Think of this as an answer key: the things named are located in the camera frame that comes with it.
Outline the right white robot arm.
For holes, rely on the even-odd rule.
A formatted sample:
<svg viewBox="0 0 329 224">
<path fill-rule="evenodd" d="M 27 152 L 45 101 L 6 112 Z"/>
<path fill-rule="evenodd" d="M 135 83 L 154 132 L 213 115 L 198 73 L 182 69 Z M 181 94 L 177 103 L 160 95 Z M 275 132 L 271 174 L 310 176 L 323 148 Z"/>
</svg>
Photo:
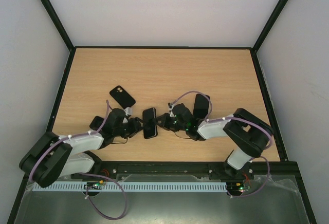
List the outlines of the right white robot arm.
<svg viewBox="0 0 329 224">
<path fill-rule="evenodd" d="M 194 141 L 229 137 L 237 148 L 226 159 L 225 175 L 231 179 L 242 173 L 242 168 L 252 159 L 260 158 L 263 151 L 273 145 L 273 129 L 264 121 L 238 108 L 233 114 L 217 119 L 197 118 L 184 104 L 171 107 L 152 121 L 165 130 L 184 131 Z"/>
</svg>

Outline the black phone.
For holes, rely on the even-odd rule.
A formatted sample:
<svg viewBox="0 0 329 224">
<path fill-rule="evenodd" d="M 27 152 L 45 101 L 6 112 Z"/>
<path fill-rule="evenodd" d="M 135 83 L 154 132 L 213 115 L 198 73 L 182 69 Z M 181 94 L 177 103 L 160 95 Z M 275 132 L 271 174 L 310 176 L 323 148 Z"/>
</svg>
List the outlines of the black phone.
<svg viewBox="0 0 329 224">
<path fill-rule="evenodd" d="M 104 118 L 100 116 L 95 116 L 91 121 L 89 128 L 92 130 L 98 130 L 101 124 L 103 123 Z"/>
</svg>

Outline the black phone screen up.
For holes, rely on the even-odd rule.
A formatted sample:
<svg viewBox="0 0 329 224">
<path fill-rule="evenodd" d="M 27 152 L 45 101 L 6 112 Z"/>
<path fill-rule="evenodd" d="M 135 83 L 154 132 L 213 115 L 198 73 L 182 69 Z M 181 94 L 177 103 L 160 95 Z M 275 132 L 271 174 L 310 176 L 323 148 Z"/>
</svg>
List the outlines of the black phone screen up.
<svg viewBox="0 0 329 224">
<path fill-rule="evenodd" d="M 201 94 L 196 94 L 193 107 L 193 116 L 197 119 L 204 119 L 209 112 L 209 101 Z"/>
</svg>

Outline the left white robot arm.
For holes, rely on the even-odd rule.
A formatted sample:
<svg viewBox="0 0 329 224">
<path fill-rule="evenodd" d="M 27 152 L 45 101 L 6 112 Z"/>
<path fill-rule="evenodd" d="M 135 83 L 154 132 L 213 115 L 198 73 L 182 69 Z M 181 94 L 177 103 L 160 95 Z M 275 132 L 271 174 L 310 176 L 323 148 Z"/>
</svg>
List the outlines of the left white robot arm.
<svg viewBox="0 0 329 224">
<path fill-rule="evenodd" d="M 45 188 L 60 177 L 90 172 L 100 161 L 90 151 L 107 147 L 116 137 L 127 140 L 142 129 L 143 120 L 129 116 L 127 109 L 109 109 L 105 118 L 95 116 L 85 133 L 67 136 L 44 133 L 21 159 L 19 168 L 29 181 Z"/>
</svg>

